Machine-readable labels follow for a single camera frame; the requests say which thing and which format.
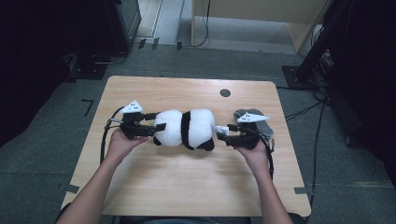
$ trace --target wooden table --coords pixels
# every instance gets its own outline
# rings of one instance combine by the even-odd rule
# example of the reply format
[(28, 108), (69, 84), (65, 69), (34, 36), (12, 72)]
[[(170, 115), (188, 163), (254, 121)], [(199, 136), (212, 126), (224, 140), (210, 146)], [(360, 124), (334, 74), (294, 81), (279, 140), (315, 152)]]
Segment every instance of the wooden table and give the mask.
[[(220, 95), (227, 89), (229, 97)], [(257, 108), (270, 116), (276, 141), (273, 153), (276, 189), (288, 212), (302, 217), (311, 209), (276, 86), (267, 81), (166, 77), (111, 77), (81, 151), (71, 185), (82, 189), (99, 166), (100, 145), (107, 119), (121, 106), (137, 100), (143, 113), (177, 109), (210, 109), (217, 125), (235, 123), (233, 112)], [(213, 135), (215, 149), (189, 150), (156, 146), (150, 139), (136, 147), (117, 169), (106, 197), (104, 215), (258, 217), (255, 179), (240, 153)], [(76, 194), (66, 192), (63, 206)]]
[[(206, 17), (208, 1), (209, 0), (193, 0), (191, 20), (192, 45), (194, 45), (195, 37), (194, 17)], [(212, 0), (210, 2), (209, 17), (285, 22), (291, 43), (295, 51), (300, 52), (315, 27), (321, 22), (331, 1), (332, 0)]]

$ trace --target light wooden tabletop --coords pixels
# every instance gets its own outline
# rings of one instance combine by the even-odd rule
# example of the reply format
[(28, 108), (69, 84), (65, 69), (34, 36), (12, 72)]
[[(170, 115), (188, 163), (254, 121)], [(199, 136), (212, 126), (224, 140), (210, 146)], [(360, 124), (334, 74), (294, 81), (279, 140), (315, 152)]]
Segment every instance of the light wooden tabletop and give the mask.
[[(226, 89), (229, 97), (220, 95)], [(106, 121), (118, 108), (137, 100), (143, 113), (176, 109), (210, 109), (217, 125), (235, 123), (237, 109), (256, 108), (267, 120), (276, 141), (274, 183), (288, 212), (307, 217), (311, 208), (276, 86), (267, 81), (167, 77), (111, 77), (81, 151), (71, 185), (82, 189), (99, 166)], [(215, 149), (189, 150), (156, 146), (152, 139), (134, 148), (117, 169), (106, 197), (104, 215), (259, 217), (256, 182), (240, 153), (213, 134)], [(66, 192), (63, 206), (76, 194)]]

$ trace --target black cable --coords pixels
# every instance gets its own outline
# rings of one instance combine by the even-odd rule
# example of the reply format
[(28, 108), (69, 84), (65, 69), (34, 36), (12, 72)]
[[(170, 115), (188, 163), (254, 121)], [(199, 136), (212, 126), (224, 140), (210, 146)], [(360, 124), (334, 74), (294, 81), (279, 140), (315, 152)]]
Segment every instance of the black cable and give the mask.
[(314, 32), (312, 31), (311, 33), (311, 47), (317, 42), (317, 37), (320, 35), (323, 31), (324, 26), (320, 27), (320, 29), (317, 31), (317, 33), (314, 36)]
[(323, 111), (324, 111), (324, 106), (326, 105), (327, 101), (322, 102), (322, 108), (320, 110), (320, 116), (319, 116), (319, 121), (318, 121), (318, 127), (317, 127), (317, 133), (315, 135), (315, 144), (314, 144), (314, 173), (312, 177), (312, 195), (309, 199), (309, 205), (312, 208), (312, 204), (314, 202), (314, 197), (315, 197), (315, 190), (316, 190), (316, 184), (317, 184), (317, 156), (318, 156), (318, 138), (319, 138), (319, 131), (320, 131), (320, 126), (321, 126), (321, 121), (322, 121), (322, 116), (323, 116)]
[(121, 56), (118, 60), (113, 61), (113, 62), (97, 62), (97, 61), (93, 61), (93, 62), (94, 62), (94, 63), (97, 63), (97, 64), (113, 64), (113, 63), (119, 63), (120, 61), (122, 61), (122, 59), (125, 58), (125, 56), (126, 56), (126, 53), (124, 52), (124, 53), (122, 54), (122, 56)]
[(120, 110), (122, 110), (123, 108), (124, 108), (124, 106), (117, 109), (116, 112), (114, 112), (114, 114), (111, 116), (111, 119), (107, 120), (107, 124), (105, 126), (105, 131), (103, 132), (102, 145), (100, 147), (100, 164), (102, 164), (102, 161), (105, 159), (105, 146), (106, 146), (106, 137), (107, 137), (108, 130), (110, 130), (111, 128), (117, 127), (117, 126), (110, 127), (111, 120), (114, 119), (116, 117), (117, 113), (119, 113)]
[(271, 154), (271, 153), (274, 151), (275, 140), (273, 139), (273, 140), (272, 140), (272, 145), (270, 145), (270, 143), (269, 143), (269, 141), (268, 141), (268, 138), (265, 137), (265, 135), (263, 135), (262, 133), (260, 133), (260, 132), (255, 132), (255, 131), (253, 131), (253, 130), (251, 130), (251, 129), (249, 129), (249, 128), (243, 128), (242, 131), (248, 131), (249, 133), (253, 133), (253, 134), (257, 135), (257, 136), (260, 138), (260, 140), (264, 143), (264, 145), (265, 145), (265, 150), (266, 150), (266, 152), (267, 152), (268, 161), (269, 161), (269, 163), (270, 163), (270, 170), (269, 170), (269, 172), (270, 172), (271, 179), (273, 179), (273, 177), (274, 177), (274, 161), (273, 161), (273, 158), (272, 158), (272, 154)]
[(331, 59), (331, 55), (327, 55), (328, 51), (324, 52), (320, 59), (314, 61), (314, 67), (311, 71), (311, 79), (312, 83), (314, 83), (319, 88), (327, 87), (328, 81), (326, 80), (326, 76), (329, 74), (331, 69), (331, 65), (327, 64), (327, 60)]
[(297, 116), (302, 115), (302, 114), (305, 114), (305, 113), (308, 112), (310, 109), (314, 108), (314, 107), (317, 106), (317, 105), (320, 105), (321, 103), (323, 103), (323, 101), (320, 101), (320, 102), (318, 102), (318, 103), (316, 103), (316, 104), (314, 104), (314, 105), (311, 105), (311, 106), (309, 106), (309, 107), (307, 107), (307, 108), (305, 108), (305, 109), (303, 109), (303, 110), (301, 110), (300, 112), (297, 112), (297, 113), (295, 113), (295, 114), (287, 115), (287, 116), (285, 117), (285, 119), (286, 119), (286, 121), (289, 121), (289, 120), (291, 120), (291, 119), (295, 119)]
[(204, 22), (204, 27), (206, 28), (206, 35), (204, 37), (204, 40), (199, 45), (187, 46), (187, 47), (193, 47), (193, 48), (201, 47), (206, 42), (206, 40), (209, 38), (209, 25), (208, 25), (208, 22), (209, 22), (209, 11), (210, 11), (210, 0), (207, 3), (206, 22)]

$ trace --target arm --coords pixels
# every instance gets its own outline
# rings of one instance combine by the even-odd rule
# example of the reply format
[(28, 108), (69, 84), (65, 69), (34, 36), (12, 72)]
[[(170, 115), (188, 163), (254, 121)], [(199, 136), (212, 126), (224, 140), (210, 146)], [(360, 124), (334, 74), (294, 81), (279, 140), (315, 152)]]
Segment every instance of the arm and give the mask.
[(122, 130), (114, 131), (102, 164), (57, 223), (99, 223), (111, 178), (117, 167), (134, 147), (147, 140), (147, 137), (129, 140)]
[(262, 222), (269, 223), (291, 223), (288, 212), (269, 174), (268, 158), (265, 145), (259, 141), (257, 146), (248, 150), (244, 147), (236, 148), (246, 159), (247, 165), (253, 172), (259, 187), (260, 203), (262, 205)]

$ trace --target black plush stripe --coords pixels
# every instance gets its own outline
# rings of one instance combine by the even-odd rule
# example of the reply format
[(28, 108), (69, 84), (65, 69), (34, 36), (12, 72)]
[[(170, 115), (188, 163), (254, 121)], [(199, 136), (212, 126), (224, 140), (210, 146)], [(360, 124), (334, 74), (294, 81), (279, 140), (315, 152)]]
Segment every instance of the black plush stripe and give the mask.
[(194, 148), (189, 145), (189, 129), (190, 129), (190, 120), (191, 120), (191, 113), (186, 112), (183, 114), (181, 117), (181, 141), (183, 142), (183, 145), (188, 148), (193, 150)]

